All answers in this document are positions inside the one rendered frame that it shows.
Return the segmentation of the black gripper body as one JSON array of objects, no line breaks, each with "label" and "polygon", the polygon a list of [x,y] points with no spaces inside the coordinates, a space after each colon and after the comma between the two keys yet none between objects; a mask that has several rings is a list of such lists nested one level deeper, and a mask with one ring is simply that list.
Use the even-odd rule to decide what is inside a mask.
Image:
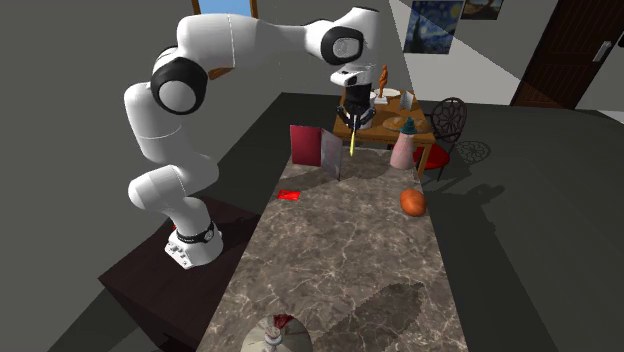
[{"label": "black gripper body", "polygon": [[354,85],[345,88],[345,99],[342,106],[351,115],[361,115],[368,108],[374,108],[370,98],[371,84]]}]

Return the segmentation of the dark robot stand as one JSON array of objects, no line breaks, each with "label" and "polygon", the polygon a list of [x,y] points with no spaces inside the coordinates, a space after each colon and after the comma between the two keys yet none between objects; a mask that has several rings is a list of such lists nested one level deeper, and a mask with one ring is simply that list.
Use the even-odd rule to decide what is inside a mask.
[{"label": "dark robot stand", "polygon": [[184,269],[164,251],[173,224],[156,232],[114,264],[99,281],[164,352],[195,352],[260,219],[204,197],[223,233],[224,249],[212,263]]}]

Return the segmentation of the pink bottle with teal cap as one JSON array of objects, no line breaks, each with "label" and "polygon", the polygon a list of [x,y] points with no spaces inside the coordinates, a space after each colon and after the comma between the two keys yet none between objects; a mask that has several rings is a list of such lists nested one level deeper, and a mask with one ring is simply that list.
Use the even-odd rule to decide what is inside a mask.
[{"label": "pink bottle with teal cap", "polygon": [[408,117],[403,126],[399,129],[399,137],[393,147],[390,165],[396,169],[409,170],[415,166],[414,135],[417,133],[415,122]]}]

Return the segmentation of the starry night wall picture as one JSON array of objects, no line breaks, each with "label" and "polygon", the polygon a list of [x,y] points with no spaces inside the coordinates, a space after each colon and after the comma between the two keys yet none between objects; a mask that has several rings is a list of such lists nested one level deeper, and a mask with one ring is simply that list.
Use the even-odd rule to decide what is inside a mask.
[{"label": "starry night wall picture", "polygon": [[413,1],[403,52],[449,54],[463,6],[463,1]]}]

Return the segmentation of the wooden framed window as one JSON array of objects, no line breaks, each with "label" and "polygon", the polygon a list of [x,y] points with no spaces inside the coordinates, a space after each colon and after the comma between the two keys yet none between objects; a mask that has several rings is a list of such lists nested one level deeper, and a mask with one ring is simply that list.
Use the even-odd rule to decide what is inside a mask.
[{"label": "wooden framed window", "polygon": [[195,14],[230,13],[258,17],[257,0],[191,0]]}]

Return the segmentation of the dark wooden door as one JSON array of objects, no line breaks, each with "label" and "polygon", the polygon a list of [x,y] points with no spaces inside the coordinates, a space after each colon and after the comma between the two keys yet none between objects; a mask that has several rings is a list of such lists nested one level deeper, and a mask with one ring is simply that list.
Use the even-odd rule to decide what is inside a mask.
[{"label": "dark wooden door", "polygon": [[624,0],[558,0],[511,104],[575,109],[622,34]]}]

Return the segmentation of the orange egg-shaped ball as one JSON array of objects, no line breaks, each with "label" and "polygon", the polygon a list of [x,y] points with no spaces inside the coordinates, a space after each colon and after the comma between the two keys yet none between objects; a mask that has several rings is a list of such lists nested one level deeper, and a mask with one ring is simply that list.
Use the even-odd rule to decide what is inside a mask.
[{"label": "orange egg-shaped ball", "polygon": [[406,189],[400,194],[402,210],[409,216],[418,217],[426,213],[427,201],[423,193],[416,189]]}]

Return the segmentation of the open red book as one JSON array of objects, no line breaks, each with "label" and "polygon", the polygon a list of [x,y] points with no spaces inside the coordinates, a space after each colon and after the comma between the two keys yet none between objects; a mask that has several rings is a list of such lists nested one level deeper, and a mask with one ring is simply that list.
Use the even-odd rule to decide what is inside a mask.
[{"label": "open red book", "polygon": [[320,127],[290,126],[291,159],[294,164],[323,168],[341,178],[343,142]]}]

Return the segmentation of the wooden dining table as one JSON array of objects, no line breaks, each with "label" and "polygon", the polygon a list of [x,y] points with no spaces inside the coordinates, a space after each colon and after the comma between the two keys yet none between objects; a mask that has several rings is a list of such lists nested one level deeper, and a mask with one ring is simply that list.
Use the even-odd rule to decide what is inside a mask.
[{"label": "wooden dining table", "polygon": [[412,98],[411,108],[400,105],[401,90],[396,97],[390,97],[387,104],[376,106],[376,115],[371,120],[371,127],[356,133],[356,139],[361,142],[394,145],[399,138],[399,129],[409,117],[414,120],[417,133],[412,137],[415,149],[421,148],[421,158],[418,162],[418,177],[422,178],[432,146],[436,139],[432,127],[427,122],[416,97]]}]

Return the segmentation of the brown wall picture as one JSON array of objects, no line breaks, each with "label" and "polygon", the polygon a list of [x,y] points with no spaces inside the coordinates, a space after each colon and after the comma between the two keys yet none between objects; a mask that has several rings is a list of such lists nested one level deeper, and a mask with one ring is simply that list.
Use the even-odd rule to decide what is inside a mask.
[{"label": "brown wall picture", "polygon": [[465,0],[462,20],[496,20],[504,0]]}]

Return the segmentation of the dark metal chair red seat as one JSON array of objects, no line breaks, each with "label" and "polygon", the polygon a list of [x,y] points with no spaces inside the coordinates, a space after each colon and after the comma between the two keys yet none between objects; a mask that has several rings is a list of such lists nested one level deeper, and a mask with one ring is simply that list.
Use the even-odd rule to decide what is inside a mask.
[{"label": "dark metal chair red seat", "polygon": [[450,162],[450,153],[463,132],[467,106],[463,100],[449,97],[438,102],[433,110],[424,116],[432,127],[435,139],[446,145],[443,147],[434,143],[425,163],[425,170],[439,169],[437,179],[440,179],[444,168]]}]

